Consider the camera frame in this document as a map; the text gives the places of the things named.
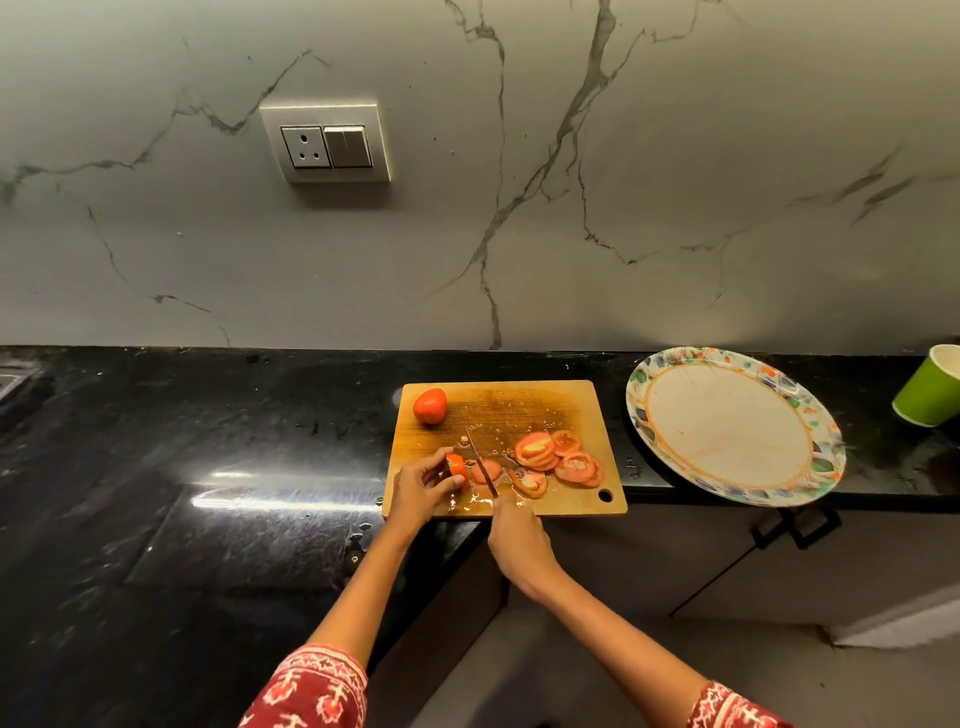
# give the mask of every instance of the cabinet door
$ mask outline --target cabinet door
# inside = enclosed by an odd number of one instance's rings
[[[616,612],[664,616],[747,550],[761,509],[631,505],[625,516],[546,521],[567,572]]]
[[[750,554],[677,616],[836,626],[960,582],[960,516],[840,518],[807,550],[787,535]]]

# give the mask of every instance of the black granite countertop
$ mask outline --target black granite countertop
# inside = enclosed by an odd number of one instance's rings
[[[590,379],[628,500],[727,505],[633,432],[623,392],[644,356],[0,350],[40,366],[0,402],[4,724],[235,725],[380,525],[407,382]],[[960,451],[890,411],[917,359],[763,358],[820,398],[851,446],[825,502],[960,512]],[[374,659],[485,532],[424,529]]]

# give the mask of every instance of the red patterned sleeve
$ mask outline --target red patterned sleeve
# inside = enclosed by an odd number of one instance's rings
[[[693,706],[686,728],[793,728],[720,683],[710,683]]]
[[[280,663],[240,719],[245,728],[362,728],[367,675],[334,647],[305,644]]]

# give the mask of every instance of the black cabinet handle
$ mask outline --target black cabinet handle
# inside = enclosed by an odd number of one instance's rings
[[[796,526],[790,529],[790,535],[793,536],[793,543],[797,545],[797,548],[801,551],[806,551],[808,548],[816,544],[818,541],[824,538],[828,533],[835,531],[843,522],[840,521],[840,514],[834,511],[832,508],[813,506],[813,508],[824,517],[824,522],[818,525],[809,533],[803,533]]]
[[[827,536],[828,533],[835,531],[843,525],[843,522],[840,520],[840,515],[828,506],[807,505],[796,511],[792,511],[789,508],[778,508],[777,513],[780,514],[780,521],[768,531],[761,531],[757,526],[752,526],[750,529],[750,535],[754,539],[754,544],[761,551],[769,547],[770,544],[785,533],[790,534],[793,538],[793,543],[797,545],[798,549],[806,551]],[[798,520],[801,515],[805,516],[808,513],[820,514],[824,518],[824,522],[809,533],[804,533],[798,526]]]

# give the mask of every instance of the tomato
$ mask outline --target tomato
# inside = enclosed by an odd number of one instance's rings
[[[546,432],[531,432],[514,445],[516,461],[521,464],[523,460],[536,462],[547,455],[553,455],[556,449],[553,438]]]
[[[467,473],[467,464],[464,459],[455,452],[449,452],[446,455],[446,469],[451,475],[462,475],[464,482],[460,485],[460,490],[465,491],[469,485],[469,475]]]
[[[571,452],[563,458],[554,473],[557,477],[570,483],[583,483],[590,480],[596,473],[596,460],[588,452]]]
[[[550,463],[552,463],[557,456],[552,452],[547,452],[539,457],[527,458],[514,453],[514,458],[516,462],[518,462],[524,468],[532,468],[535,471],[545,471],[547,470],[547,466],[550,465]]]
[[[557,446],[557,454],[561,457],[576,452],[583,446],[580,438],[568,429],[558,429],[550,437],[553,438],[553,442]]]
[[[584,481],[584,485],[588,488],[599,488],[603,485],[603,466],[600,465],[600,461],[593,457],[593,455],[590,457],[593,459],[593,465],[596,466],[596,471],[591,477]]]
[[[500,467],[500,464],[496,460],[484,460],[483,467],[487,469],[487,475],[490,476],[490,480],[496,480],[500,477],[500,474],[503,473],[503,468]],[[473,477],[473,482],[477,485],[487,485],[487,479],[480,472],[480,466],[474,465],[470,468],[470,475]]]
[[[424,425],[435,425],[446,417],[446,392],[428,389],[414,402],[414,417]]]
[[[554,468],[560,465],[560,460],[561,458],[554,455],[552,458],[550,458],[549,462],[544,463],[543,465],[527,465],[526,467],[532,471],[543,471],[546,473],[547,471],[552,471]]]
[[[514,487],[527,497],[539,498],[546,495],[546,475],[536,471],[508,471]]]

